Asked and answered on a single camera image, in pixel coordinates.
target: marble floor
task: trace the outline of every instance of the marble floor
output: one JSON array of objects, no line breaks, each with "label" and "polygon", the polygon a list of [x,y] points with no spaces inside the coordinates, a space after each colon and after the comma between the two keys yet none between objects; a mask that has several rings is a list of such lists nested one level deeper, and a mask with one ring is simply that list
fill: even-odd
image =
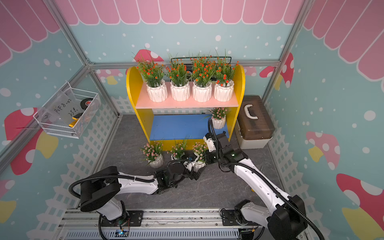
[{"label": "marble floor", "polygon": [[[143,161],[144,156],[140,148],[146,142],[147,139],[136,115],[124,115],[101,169],[116,166],[118,171],[127,174],[149,175],[150,172],[157,169],[151,168]],[[233,134],[230,143],[234,149],[238,148],[235,134]],[[267,147],[246,149],[244,152],[264,175],[281,188],[281,182]],[[163,156],[165,164],[162,168],[170,160],[170,155],[166,152],[163,152]],[[128,209],[233,209],[243,199],[249,199],[257,205],[265,206],[258,195],[252,192],[241,178],[232,172],[221,172],[217,163],[208,165],[198,181],[185,179],[179,183],[178,188],[172,188],[163,194],[131,193],[120,194],[116,198],[123,200]]]}]

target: box handle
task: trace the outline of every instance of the box handle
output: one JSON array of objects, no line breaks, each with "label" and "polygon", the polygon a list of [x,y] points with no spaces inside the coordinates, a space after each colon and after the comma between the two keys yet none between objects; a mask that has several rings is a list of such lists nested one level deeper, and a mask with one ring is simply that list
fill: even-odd
[{"label": "box handle", "polygon": [[248,108],[252,107],[253,105],[252,104],[247,104],[244,106],[244,111],[245,111],[245,115],[250,118],[250,119],[259,119],[257,116],[251,116],[251,114],[249,114],[249,110]]}]

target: pink shelf board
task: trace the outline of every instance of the pink shelf board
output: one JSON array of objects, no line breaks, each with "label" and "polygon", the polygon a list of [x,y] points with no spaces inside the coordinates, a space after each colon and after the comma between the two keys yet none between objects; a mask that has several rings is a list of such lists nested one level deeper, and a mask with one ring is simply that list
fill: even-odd
[{"label": "pink shelf board", "polygon": [[170,82],[166,82],[167,91],[168,91],[168,98],[165,101],[162,101],[160,103],[152,102],[149,99],[148,93],[147,93],[147,87],[146,83],[143,83],[143,86],[141,87],[139,99],[137,100],[136,108],[137,109],[156,109],[156,108],[216,108],[216,107],[238,107],[239,104],[237,103],[236,95],[233,93],[231,100],[227,102],[220,102],[217,101],[213,94],[214,94],[214,84],[212,84],[212,97],[209,101],[205,103],[197,102],[193,99],[192,95],[192,86],[193,82],[189,82],[190,85],[190,97],[186,101],[179,102],[172,98],[171,92],[170,92]]}]

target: brown plastic box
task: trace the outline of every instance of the brown plastic box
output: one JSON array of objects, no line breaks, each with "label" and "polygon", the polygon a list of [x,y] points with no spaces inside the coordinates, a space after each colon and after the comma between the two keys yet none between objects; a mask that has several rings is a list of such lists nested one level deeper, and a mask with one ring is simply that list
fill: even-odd
[{"label": "brown plastic box", "polygon": [[244,140],[270,139],[275,131],[260,96],[244,96],[237,121]]}]

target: white wire basket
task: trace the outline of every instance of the white wire basket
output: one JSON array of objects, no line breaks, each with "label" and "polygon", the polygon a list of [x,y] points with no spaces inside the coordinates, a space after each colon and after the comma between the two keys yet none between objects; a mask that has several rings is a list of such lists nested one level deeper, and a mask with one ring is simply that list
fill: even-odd
[{"label": "white wire basket", "polygon": [[58,90],[39,110],[33,115],[33,118],[39,123],[41,128],[50,135],[63,137],[80,138],[89,122],[95,116],[97,110],[101,106],[101,100],[98,93],[85,91],[71,87],[69,82],[66,82],[61,89],[62,92],[71,99],[75,99],[74,104],[79,109],[82,109],[80,103],[86,98],[93,98],[87,109],[83,112],[79,120],[73,127],[70,127],[61,118],[55,116],[48,111],[48,107],[53,104],[61,90]]}]

